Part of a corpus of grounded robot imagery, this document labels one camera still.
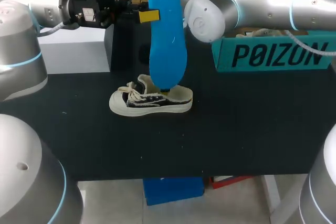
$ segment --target red object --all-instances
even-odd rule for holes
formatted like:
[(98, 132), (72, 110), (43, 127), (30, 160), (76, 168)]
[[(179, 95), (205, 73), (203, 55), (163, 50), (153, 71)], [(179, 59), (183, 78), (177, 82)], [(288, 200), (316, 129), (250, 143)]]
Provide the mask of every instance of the red object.
[(212, 185), (212, 188), (214, 189), (218, 189), (221, 188), (223, 186), (228, 186), (237, 182), (240, 182), (242, 180), (246, 180), (248, 178), (252, 178), (253, 176), (240, 176), (240, 177), (232, 177), (232, 178), (228, 178), (228, 179), (224, 179), (218, 182), (213, 182), (213, 179), (210, 178), (210, 184)]

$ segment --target canvas sneaker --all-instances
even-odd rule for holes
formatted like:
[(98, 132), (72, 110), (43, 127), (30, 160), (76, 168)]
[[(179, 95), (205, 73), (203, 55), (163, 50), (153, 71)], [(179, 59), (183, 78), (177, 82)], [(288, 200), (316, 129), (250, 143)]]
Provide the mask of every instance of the canvas sneaker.
[(142, 116), (151, 113), (183, 113), (193, 104), (191, 89), (175, 86), (165, 95), (154, 85), (150, 76), (141, 74), (139, 85), (129, 82), (110, 98), (110, 109), (123, 116)]

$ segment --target white box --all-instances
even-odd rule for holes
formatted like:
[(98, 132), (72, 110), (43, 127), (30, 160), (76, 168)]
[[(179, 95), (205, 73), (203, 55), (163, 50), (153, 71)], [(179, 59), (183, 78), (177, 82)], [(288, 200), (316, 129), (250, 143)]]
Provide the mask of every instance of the white box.
[(107, 30), (87, 27), (61, 29), (38, 38), (48, 74), (109, 72), (104, 45), (106, 31), (113, 33), (113, 27)]

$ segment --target white cable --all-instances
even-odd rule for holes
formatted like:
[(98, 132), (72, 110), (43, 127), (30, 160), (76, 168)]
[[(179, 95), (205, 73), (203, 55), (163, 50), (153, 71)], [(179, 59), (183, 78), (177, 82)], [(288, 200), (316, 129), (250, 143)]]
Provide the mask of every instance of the white cable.
[(188, 26), (188, 19), (189, 19), (189, 16), (190, 16), (191, 9), (193, 7), (193, 2), (194, 2), (194, 0), (189, 0), (188, 3), (185, 6), (183, 28), (186, 28)]
[(57, 32), (59, 29), (62, 29), (65, 26), (66, 25), (64, 24), (64, 22), (61, 22), (57, 26), (55, 26), (54, 28), (50, 29), (49, 31), (45, 31), (44, 33), (40, 33), (38, 36), (39, 37), (48, 36), (50, 34), (53, 34), (53, 33)]
[(285, 33), (288, 35), (289, 38), (291, 38), (296, 44), (298, 44), (300, 47), (304, 48), (307, 51), (310, 51), (314, 54), (324, 55), (324, 56), (336, 56), (336, 52), (325, 52), (321, 50), (316, 50), (314, 48), (311, 48), (310, 46), (307, 46), (306, 44), (299, 41), (297, 37), (295, 37), (289, 30), (285, 30)]

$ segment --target white rubber sole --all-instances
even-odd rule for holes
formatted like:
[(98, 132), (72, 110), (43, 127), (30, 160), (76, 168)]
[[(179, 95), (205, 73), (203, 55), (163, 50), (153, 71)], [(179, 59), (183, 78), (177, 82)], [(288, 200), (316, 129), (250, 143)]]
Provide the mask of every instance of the white rubber sole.
[(189, 103), (181, 105), (169, 105), (162, 107), (152, 107), (152, 108), (129, 108), (126, 106), (123, 98), (122, 92), (116, 91), (112, 94), (110, 98), (110, 109), (118, 115), (123, 116), (143, 116), (152, 113), (184, 113), (191, 109), (193, 105), (193, 100)]

